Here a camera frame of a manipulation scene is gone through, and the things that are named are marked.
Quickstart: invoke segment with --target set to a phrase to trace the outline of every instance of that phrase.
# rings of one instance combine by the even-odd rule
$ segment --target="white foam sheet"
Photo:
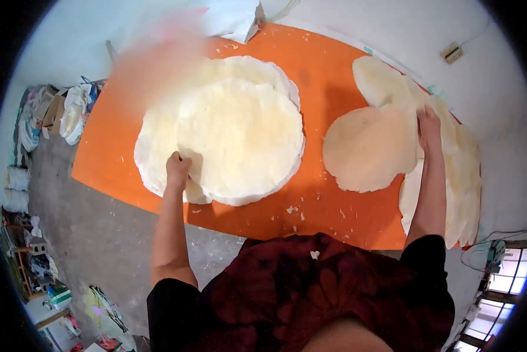
[[[134,162],[141,174],[144,186],[162,197],[166,187],[165,163],[175,150],[178,150],[175,138],[177,122],[183,99],[199,87],[227,78],[243,79],[254,84],[269,84],[274,90],[288,96],[298,111],[300,98],[298,88],[280,67],[272,62],[263,62],[250,56],[232,56],[226,59],[203,59],[191,74],[173,87],[166,96],[151,106],[143,119],[142,129],[134,148]],[[298,170],[300,160],[296,161],[290,171],[290,178]],[[237,199],[220,198],[225,203],[238,202]],[[207,204],[212,198],[193,180],[188,180],[183,193],[183,201]]]
[[[324,137],[326,170],[342,190],[386,188],[417,163],[417,119],[412,104],[366,107],[337,118]]]

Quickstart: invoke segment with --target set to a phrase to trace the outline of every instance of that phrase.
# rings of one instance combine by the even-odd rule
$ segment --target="clutter pile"
[[[39,217],[1,208],[1,249],[21,300],[49,292],[58,281],[58,269],[48,253]]]
[[[113,350],[137,350],[133,335],[123,322],[123,315],[116,304],[113,304],[98,286],[90,285],[84,297],[85,312],[101,330],[101,341],[97,344],[115,346]]]

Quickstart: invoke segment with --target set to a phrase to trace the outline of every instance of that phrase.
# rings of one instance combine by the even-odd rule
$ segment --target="white bag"
[[[203,33],[240,44],[248,43],[259,29],[256,20],[265,16],[260,0],[207,0],[201,4],[208,7],[201,18]]]
[[[30,181],[31,174],[27,169],[7,166],[6,188],[26,191],[28,190],[28,183]]]
[[[3,208],[14,213],[28,214],[28,192],[15,189],[3,189],[5,200]]]
[[[66,100],[64,101],[64,114],[60,119],[60,135],[62,137],[66,138],[70,136],[82,119],[85,108],[91,101],[91,97],[89,96],[91,87],[91,84],[78,84],[68,89]]]

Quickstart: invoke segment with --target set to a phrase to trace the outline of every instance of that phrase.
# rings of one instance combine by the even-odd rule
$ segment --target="plastic bag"
[[[31,174],[27,169],[7,166],[6,188],[26,191],[29,181],[31,181]]]
[[[31,225],[33,226],[33,229],[31,230],[31,235],[33,237],[42,237],[43,232],[40,230],[39,227],[40,218],[38,216],[31,216]]]
[[[33,119],[19,122],[19,137],[27,151],[33,151],[39,145],[40,128],[36,128],[33,122]]]
[[[28,192],[15,189],[3,189],[5,200],[3,208],[14,213],[28,214]]]
[[[82,119],[82,114],[86,112],[85,109],[91,101],[89,95],[91,88],[91,84],[78,84],[68,89],[64,101],[64,114],[60,119],[60,135],[62,137],[70,136]]]

